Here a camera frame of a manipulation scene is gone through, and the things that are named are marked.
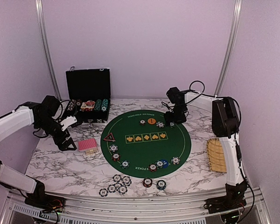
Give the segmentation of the orange round dealer button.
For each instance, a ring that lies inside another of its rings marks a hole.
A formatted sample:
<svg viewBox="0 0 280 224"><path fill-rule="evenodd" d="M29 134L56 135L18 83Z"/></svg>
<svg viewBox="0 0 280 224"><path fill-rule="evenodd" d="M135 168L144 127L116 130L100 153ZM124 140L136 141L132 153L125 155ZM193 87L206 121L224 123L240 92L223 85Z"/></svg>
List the orange round dealer button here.
<svg viewBox="0 0 280 224"><path fill-rule="evenodd" d="M150 125L154 125L154 124L156 123L156 119L154 119L154 118L149 118L149 119L147 120L147 122L148 122L148 124L150 124Z"/></svg>

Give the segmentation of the red playing card deck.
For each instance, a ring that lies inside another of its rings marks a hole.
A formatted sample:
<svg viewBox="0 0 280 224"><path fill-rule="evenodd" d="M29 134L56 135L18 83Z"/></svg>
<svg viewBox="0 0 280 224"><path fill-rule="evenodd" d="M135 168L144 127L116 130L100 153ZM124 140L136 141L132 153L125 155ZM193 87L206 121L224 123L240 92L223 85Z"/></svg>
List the red playing card deck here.
<svg viewBox="0 0 280 224"><path fill-rule="evenodd" d="M85 152L86 155L93 155L98 152L98 146L94 138L78 142L79 152Z"/></svg>

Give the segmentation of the blue small blind button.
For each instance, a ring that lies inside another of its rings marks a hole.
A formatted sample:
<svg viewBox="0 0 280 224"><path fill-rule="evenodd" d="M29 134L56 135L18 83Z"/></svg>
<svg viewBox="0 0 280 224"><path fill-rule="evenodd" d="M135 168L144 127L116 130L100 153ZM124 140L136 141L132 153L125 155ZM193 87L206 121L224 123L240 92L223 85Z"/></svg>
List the blue small blind button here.
<svg viewBox="0 0 280 224"><path fill-rule="evenodd" d="M169 163L167 160L162 159L161 162L162 162L162 168L167 168L169 166Z"/></svg>

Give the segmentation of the triangular all-in button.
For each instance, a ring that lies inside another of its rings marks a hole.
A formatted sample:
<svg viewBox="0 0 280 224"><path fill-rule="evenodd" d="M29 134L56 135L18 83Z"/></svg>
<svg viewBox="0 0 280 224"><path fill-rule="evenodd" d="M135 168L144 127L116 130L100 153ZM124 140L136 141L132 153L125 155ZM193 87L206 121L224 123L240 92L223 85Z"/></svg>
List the triangular all-in button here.
<svg viewBox="0 0 280 224"><path fill-rule="evenodd" d="M112 133L109 133L106 137L103 138L104 141L111 141L111 142L115 142L115 138L114 135Z"/></svg>

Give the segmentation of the teal chip stack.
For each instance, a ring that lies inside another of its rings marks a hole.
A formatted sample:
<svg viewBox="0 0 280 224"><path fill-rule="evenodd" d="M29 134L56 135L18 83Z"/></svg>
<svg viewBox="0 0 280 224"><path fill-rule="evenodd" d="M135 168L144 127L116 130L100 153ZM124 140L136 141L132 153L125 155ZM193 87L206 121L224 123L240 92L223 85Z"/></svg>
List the teal chip stack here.
<svg viewBox="0 0 280 224"><path fill-rule="evenodd" d="M158 190L164 190L166 188L167 184L164 180L159 180L156 184L156 187Z"/></svg>

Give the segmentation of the brown chip stack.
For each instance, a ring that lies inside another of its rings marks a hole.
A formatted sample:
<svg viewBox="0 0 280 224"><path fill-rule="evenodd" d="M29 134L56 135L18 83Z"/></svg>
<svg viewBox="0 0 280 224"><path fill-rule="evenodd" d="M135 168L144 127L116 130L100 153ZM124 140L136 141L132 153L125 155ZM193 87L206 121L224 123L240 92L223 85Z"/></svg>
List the brown chip stack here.
<svg viewBox="0 0 280 224"><path fill-rule="evenodd" d="M143 186L146 188L150 188L153 185L153 181L151 178L145 178L142 182Z"/></svg>

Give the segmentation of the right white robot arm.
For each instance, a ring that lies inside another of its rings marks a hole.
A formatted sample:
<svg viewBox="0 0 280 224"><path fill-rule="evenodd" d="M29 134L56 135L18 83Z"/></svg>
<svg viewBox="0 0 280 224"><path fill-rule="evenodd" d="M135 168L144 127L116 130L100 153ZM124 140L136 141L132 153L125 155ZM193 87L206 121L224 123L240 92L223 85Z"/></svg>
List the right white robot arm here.
<svg viewBox="0 0 280 224"><path fill-rule="evenodd" d="M166 93L171 102L168 112L165 113L165 123L181 124L186 121L188 105L207 110L212 115L212 131L219 138L223 147L227 181L226 195L208 199L210 206L223 205L232 209L244 198L247 190L247 181L242 170L242 154L239 146L239 127L241 112L237 101L231 97L218 97L198 92L192 89L181 91L171 87Z"/></svg>

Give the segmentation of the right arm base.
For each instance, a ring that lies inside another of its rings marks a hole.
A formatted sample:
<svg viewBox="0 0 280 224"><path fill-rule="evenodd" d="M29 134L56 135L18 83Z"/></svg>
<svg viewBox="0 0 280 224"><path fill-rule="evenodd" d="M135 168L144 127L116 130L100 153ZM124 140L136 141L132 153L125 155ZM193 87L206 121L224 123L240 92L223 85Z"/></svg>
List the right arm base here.
<svg viewBox="0 0 280 224"><path fill-rule="evenodd" d="M227 201L227 196L210 198L205 201L203 207L208 210L210 214L237 209L246 206L245 198L238 200Z"/></svg>

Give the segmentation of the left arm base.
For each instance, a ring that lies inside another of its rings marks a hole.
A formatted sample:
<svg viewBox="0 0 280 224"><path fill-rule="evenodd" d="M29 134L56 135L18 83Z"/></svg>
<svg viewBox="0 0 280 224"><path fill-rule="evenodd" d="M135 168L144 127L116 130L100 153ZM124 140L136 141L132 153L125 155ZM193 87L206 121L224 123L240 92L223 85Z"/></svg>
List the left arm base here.
<svg viewBox="0 0 280 224"><path fill-rule="evenodd" d="M45 195L44 198L33 196L29 194L25 199L25 204L40 208L44 213L63 211L65 205L65 198L53 195Z"/></svg>

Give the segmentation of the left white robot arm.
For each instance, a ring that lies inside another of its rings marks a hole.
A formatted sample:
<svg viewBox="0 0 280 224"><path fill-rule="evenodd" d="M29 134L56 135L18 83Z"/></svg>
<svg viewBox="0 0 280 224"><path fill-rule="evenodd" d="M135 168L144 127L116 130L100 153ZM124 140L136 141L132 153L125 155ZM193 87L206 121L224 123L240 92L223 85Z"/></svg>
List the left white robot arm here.
<svg viewBox="0 0 280 224"><path fill-rule="evenodd" d="M18 130L33 125L53 137L61 151L76 150L76 146L67 128L77 122L74 116L62 120L55 119L61 102L54 96L47 95L41 103L26 102L15 110L0 117L0 142ZM40 208L48 206L50 200L45 193L44 184L24 175L0 160L0 183L20 189L28 194Z"/></svg>

